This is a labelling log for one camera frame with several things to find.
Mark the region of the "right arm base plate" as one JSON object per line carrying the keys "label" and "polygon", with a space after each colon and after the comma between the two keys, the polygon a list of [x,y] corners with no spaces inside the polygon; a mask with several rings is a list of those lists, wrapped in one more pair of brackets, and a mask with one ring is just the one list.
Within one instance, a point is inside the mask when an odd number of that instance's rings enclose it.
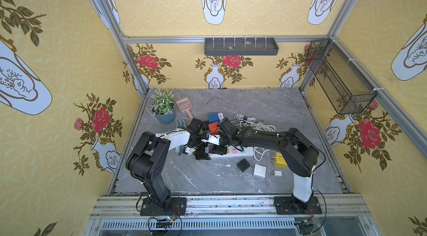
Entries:
{"label": "right arm base plate", "polygon": [[311,196],[307,202],[303,202],[294,196],[274,197],[274,207],[278,215],[322,214],[322,209],[316,196]]}

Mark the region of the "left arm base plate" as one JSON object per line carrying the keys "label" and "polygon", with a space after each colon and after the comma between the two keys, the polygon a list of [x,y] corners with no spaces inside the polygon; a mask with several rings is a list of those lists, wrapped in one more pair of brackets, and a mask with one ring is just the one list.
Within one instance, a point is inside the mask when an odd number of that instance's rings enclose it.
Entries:
{"label": "left arm base plate", "polygon": [[141,216],[170,216],[184,215],[186,213],[187,199],[185,197],[171,197],[165,202],[158,203],[151,197],[147,197],[142,201]]}

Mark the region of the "black plug adapter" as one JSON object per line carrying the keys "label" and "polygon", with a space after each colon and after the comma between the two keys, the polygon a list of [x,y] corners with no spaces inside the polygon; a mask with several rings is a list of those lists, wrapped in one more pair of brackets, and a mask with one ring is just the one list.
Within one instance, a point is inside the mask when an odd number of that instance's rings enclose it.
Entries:
{"label": "black plug adapter", "polygon": [[242,159],[237,163],[237,167],[241,172],[246,171],[251,167],[250,163],[246,159]]}

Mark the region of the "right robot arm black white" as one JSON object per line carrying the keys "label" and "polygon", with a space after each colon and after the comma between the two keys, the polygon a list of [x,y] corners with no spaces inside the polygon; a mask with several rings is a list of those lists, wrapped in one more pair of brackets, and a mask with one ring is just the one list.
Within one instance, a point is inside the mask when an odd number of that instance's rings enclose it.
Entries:
{"label": "right robot arm black white", "polygon": [[294,174],[292,196],[302,203],[307,203],[313,196],[312,177],[321,150],[297,128],[282,132],[262,131],[252,127],[238,128],[225,118],[213,133],[208,132],[202,138],[221,147],[261,147],[281,153]]}

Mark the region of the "yellow plug adapter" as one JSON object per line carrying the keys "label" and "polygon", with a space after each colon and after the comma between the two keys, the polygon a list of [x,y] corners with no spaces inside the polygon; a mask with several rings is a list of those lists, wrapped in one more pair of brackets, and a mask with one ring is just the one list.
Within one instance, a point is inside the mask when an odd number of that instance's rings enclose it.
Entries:
{"label": "yellow plug adapter", "polygon": [[279,152],[275,153],[273,160],[274,160],[274,167],[276,168],[286,169],[288,167],[287,162],[285,161],[282,154]]}

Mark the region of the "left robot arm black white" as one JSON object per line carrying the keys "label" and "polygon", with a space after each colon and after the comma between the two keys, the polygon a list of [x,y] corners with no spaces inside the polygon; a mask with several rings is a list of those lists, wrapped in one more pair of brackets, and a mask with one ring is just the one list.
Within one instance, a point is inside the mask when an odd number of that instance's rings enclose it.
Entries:
{"label": "left robot arm black white", "polygon": [[203,135],[209,135],[207,121],[193,119],[186,127],[165,133],[146,131],[126,161],[126,169],[135,179],[142,181],[149,194],[147,202],[159,209],[167,210],[171,205],[171,192],[165,185],[161,172],[167,154],[177,147],[189,148],[197,160],[210,160],[205,149],[208,143],[202,141]]}

